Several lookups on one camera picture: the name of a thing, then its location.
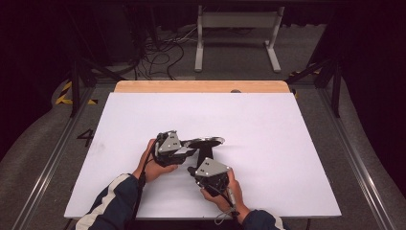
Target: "gray metal part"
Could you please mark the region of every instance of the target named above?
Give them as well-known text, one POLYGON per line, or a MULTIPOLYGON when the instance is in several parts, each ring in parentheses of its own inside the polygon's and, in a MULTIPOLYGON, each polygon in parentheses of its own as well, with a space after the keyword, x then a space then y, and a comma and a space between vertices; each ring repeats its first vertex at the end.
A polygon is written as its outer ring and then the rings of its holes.
POLYGON ((164 141, 162 146, 159 148, 159 152, 179 150, 182 146, 180 144, 179 138, 175 131, 171 131, 168 134, 168 138, 164 141))
POLYGON ((196 175, 203 177, 210 177, 213 175, 225 173, 230 170, 230 167, 221 164, 218 161, 215 161, 211 158, 207 158, 203 161, 200 167, 196 171, 196 175))

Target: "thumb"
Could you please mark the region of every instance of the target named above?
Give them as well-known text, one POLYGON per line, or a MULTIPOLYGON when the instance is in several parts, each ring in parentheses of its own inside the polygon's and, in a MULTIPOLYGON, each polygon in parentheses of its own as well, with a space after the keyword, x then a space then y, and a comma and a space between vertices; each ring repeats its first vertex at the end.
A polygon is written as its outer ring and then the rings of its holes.
POLYGON ((176 170, 177 168, 178 168, 177 165, 169 165, 164 168, 162 167, 161 173, 170 173, 170 172, 173 172, 174 170, 176 170))

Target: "metal rail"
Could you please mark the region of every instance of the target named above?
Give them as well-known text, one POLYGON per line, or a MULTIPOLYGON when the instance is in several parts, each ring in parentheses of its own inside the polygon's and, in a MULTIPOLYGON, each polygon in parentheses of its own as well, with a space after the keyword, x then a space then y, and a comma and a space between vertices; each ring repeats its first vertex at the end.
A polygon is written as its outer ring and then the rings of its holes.
POLYGON ((56 143, 56 146, 45 165, 44 170, 42 171, 39 178, 36 180, 33 190, 29 198, 27 199, 23 209, 20 212, 17 220, 12 227, 12 230, 23 230, 26 229, 28 224, 30 223, 36 208, 38 207, 41 198, 45 194, 49 183, 51 182, 52 177, 56 171, 57 165, 65 152, 67 142, 75 128, 75 124, 77 123, 81 113, 83 112, 84 108, 87 105, 87 101, 90 99, 92 95, 93 88, 86 88, 84 90, 83 96, 81 97, 81 106, 79 108, 78 113, 75 117, 69 119, 68 123, 66 124, 65 128, 62 131, 59 140, 56 143))
POLYGON ((341 119, 335 117, 334 112, 330 107, 330 98, 327 91, 325 89, 318 89, 318 93, 323 101, 326 110, 328 111, 331 122, 334 124, 334 127, 340 136, 340 140, 345 149, 346 156, 349 160, 355 177, 358 180, 361 190, 364 193, 364 196, 367 199, 368 203, 370 204, 372 213, 379 225, 379 228, 383 230, 395 230, 395 225, 389 217, 382 198, 379 195, 379 192, 377 191, 370 177, 370 174, 368 173, 367 168, 365 167, 359 155, 358 150, 349 139, 347 131, 341 119))

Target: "person's arm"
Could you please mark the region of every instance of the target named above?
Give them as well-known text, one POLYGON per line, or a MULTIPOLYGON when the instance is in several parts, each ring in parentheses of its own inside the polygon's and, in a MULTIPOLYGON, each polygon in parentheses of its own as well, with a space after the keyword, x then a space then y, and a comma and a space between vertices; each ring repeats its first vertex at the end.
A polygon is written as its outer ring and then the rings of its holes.
POLYGON ((288 230, 289 227, 277 216, 263 210, 251 211, 242 222, 244 230, 288 230))
MULTIPOLYGON (((254 210, 251 211, 242 199, 242 190, 238 181, 235 178, 233 169, 227 172, 229 177, 228 187, 233 191, 236 199, 236 211, 239 213, 237 221, 242 224, 245 230, 282 230, 288 229, 287 226, 282 224, 279 217, 274 217, 265 211, 254 210)), ((230 210, 229 203, 221 196, 212 197, 205 189, 200 190, 205 199, 217 205, 218 209, 222 212, 230 210)))
POLYGON ((96 198, 90 212, 73 229, 124 230, 137 200, 138 180, 132 174, 122 174, 96 198))
POLYGON ((138 178, 144 163, 146 166, 146 182, 151 182, 163 173, 170 173, 177 169, 176 165, 161 167, 153 161, 152 156, 147 159, 154 140, 150 140, 147 149, 141 156, 137 169, 132 174, 122 174, 111 182, 96 198, 89 213, 83 216, 72 229, 114 229, 125 230, 130 221, 133 208, 138 197, 138 178))

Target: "black equipment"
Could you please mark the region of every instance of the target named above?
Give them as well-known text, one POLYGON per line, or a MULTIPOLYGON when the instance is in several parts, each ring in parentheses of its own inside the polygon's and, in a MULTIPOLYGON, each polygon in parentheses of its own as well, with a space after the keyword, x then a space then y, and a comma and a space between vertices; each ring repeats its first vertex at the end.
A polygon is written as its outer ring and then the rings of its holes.
POLYGON ((155 146, 150 153, 154 161, 162 167, 181 165, 186 158, 198 151, 196 167, 188 167, 188 172, 196 180, 196 184, 205 188, 211 196, 218 196, 227 189, 229 178, 227 167, 214 161, 213 147, 224 143, 221 137, 203 137, 188 141, 180 141, 175 130, 159 133, 155 146), (176 153, 183 147, 189 148, 184 153, 176 153))

